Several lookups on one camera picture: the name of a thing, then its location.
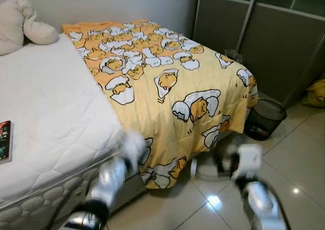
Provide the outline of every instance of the pillow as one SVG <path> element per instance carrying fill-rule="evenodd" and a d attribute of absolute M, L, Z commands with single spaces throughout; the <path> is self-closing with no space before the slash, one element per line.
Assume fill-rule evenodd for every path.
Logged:
<path fill-rule="evenodd" d="M 26 0 L 7 0 L 0 4 L 0 55 L 23 45 L 24 34 L 34 43 L 47 45 L 58 40 L 52 26 L 37 21 L 37 13 Z"/>

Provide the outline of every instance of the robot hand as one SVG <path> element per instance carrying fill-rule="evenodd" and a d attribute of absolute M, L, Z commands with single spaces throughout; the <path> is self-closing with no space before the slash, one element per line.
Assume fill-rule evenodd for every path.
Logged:
<path fill-rule="evenodd" d="M 232 165 L 231 179 L 240 190 L 251 229 L 291 229 L 275 191 L 257 177 L 262 165 L 260 146 L 241 145 Z"/>
<path fill-rule="evenodd" d="M 117 154 L 101 165 L 99 178 L 89 190 L 85 202 L 78 205 L 59 230 L 102 230 L 109 217 L 114 197 L 123 185 L 125 175 L 137 168 L 138 159 L 146 146 L 142 136 L 136 132 L 125 134 Z"/>

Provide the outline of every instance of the bed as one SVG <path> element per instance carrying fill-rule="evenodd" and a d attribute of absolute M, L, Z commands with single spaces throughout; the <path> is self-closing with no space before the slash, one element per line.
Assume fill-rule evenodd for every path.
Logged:
<path fill-rule="evenodd" d="M 0 229 L 41 229 L 72 195 L 64 217 L 125 128 L 147 149 L 115 207 L 145 187 L 172 187 L 192 155 L 227 130 L 241 133 L 257 102 L 244 66 L 151 21 L 63 29 L 54 44 L 0 57 L 0 121 L 14 123 L 12 161 L 0 165 Z"/>
<path fill-rule="evenodd" d="M 172 187 L 195 153 L 220 133 L 243 132 L 257 85 L 243 65 L 149 20 L 64 24 L 126 128 L 147 143 L 147 188 Z"/>
<path fill-rule="evenodd" d="M 0 229 L 41 229 L 65 195 L 79 197 L 62 214 L 82 198 L 123 126 L 65 35 L 0 56 L 0 100 L 0 120 L 14 124 L 12 161 L 0 165 Z M 144 190 L 134 177 L 130 198 Z"/>

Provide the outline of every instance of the yellow bag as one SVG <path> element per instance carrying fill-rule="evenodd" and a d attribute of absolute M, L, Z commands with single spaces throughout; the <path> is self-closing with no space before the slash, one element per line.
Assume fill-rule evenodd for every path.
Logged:
<path fill-rule="evenodd" d="M 301 103 L 312 107 L 325 107 L 325 79 L 314 82 L 307 89 L 307 95 Z"/>

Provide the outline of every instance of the mattress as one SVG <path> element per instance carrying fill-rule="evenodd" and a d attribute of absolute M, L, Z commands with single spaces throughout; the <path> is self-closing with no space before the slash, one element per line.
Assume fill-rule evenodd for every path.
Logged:
<path fill-rule="evenodd" d="M 123 128 L 71 41 L 0 56 L 0 121 L 13 126 L 0 208 L 107 157 Z"/>
<path fill-rule="evenodd" d="M 87 188 L 98 176 L 99 166 L 109 158 L 90 165 L 63 180 L 43 187 L 0 210 L 0 230 L 48 230 L 48 224 L 59 209 L 52 230 L 57 230 L 71 210 L 85 198 Z M 137 173 L 130 176 L 119 190 L 111 212 L 145 190 Z"/>

